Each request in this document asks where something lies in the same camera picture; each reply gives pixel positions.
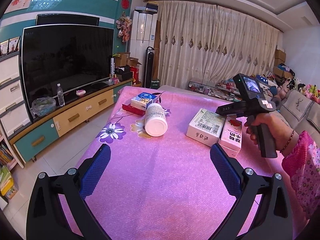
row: tv cabinet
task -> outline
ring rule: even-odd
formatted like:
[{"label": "tv cabinet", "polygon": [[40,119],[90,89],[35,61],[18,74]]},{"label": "tv cabinet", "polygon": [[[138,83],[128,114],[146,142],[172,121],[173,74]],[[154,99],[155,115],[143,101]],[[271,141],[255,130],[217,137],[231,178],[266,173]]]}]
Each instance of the tv cabinet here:
[{"label": "tv cabinet", "polygon": [[65,105],[39,119],[9,140],[24,163],[77,125],[116,103],[118,91],[133,79],[109,86]]}]

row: floral sleeve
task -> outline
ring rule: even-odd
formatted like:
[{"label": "floral sleeve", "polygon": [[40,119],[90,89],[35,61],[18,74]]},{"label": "floral sleeve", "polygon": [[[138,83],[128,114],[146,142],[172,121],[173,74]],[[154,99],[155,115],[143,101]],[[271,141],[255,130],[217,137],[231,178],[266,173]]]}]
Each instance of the floral sleeve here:
[{"label": "floral sleeve", "polygon": [[293,151],[283,159],[282,167],[290,176],[299,204],[310,219],[320,205],[320,149],[303,131]]}]

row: silver bolt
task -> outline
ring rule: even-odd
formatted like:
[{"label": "silver bolt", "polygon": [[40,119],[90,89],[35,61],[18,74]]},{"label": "silver bolt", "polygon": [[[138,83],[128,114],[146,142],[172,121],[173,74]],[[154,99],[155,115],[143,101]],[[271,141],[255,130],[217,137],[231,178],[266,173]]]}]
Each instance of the silver bolt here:
[{"label": "silver bolt", "polygon": [[247,168],[245,169],[245,173],[248,175],[252,175],[253,174],[253,169]]},{"label": "silver bolt", "polygon": [[45,173],[44,172],[41,172],[39,175],[38,175],[39,179],[43,179],[45,177]]},{"label": "silver bolt", "polygon": [[276,179],[282,179],[282,176],[281,176],[281,174],[279,174],[279,173],[276,173],[276,174],[275,174],[275,177],[276,177]]},{"label": "silver bolt", "polygon": [[69,175],[74,175],[74,174],[76,174],[76,172],[77,172],[77,170],[75,168],[71,168],[68,170]]}]

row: curtain rod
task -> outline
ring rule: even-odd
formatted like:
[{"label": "curtain rod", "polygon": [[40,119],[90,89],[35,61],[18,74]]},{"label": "curtain rod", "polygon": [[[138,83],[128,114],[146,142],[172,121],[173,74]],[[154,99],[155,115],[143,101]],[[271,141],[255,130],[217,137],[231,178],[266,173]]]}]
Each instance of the curtain rod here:
[{"label": "curtain rod", "polygon": [[221,7],[230,9],[230,10],[234,10],[234,11],[236,11],[236,12],[240,12],[240,13],[249,15],[249,16],[251,16],[251,17],[253,17],[253,18],[256,18],[256,19],[259,20],[259,21],[262,21],[262,22],[264,22],[264,23],[266,23],[266,24],[269,24],[270,26],[272,26],[272,27],[274,27],[275,29],[279,30],[281,33],[284,33],[283,30],[280,30],[279,28],[275,27],[274,25],[272,25],[272,24],[270,24],[270,23],[268,23],[268,22],[266,22],[266,21],[264,21],[264,20],[261,20],[261,19],[255,17],[255,16],[253,16],[253,15],[251,15],[251,14],[245,13],[245,12],[243,12],[243,11],[235,10],[235,9],[233,9],[233,8],[231,8],[231,7],[223,6],[223,5],[220,5],[220,4],[213,4],[213,3],[207,3],[207,2],[199,2],[199,1],[195,1],[195,0],[144,0],[144,2],[149,2],[149,1],[185,1],[185,2],[197,2],[197,3],[204,3],[204,4],[210,4],[210,5],[217,5],[217,6],[221,6]]}]

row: tile floor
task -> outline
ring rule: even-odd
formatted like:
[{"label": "tile floor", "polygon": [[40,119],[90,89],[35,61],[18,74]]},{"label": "tile floor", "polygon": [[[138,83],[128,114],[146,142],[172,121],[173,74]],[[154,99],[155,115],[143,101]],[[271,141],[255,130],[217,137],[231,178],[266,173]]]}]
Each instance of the tile floor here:
[{"label": "tile floor", "polygon": [[113,107],[114,105],[106,108],[90,118],[88,123],[78,125],[49,145],[36,156],[35,163],[29,161],[24,169],[19,165],[13,168],[12,175],[19,191],[9,201],[3,212],[23,239],[26,239],[29,198],[38,174],[45,171],[49,176],[60,175],[74,167],[107,123]]}]

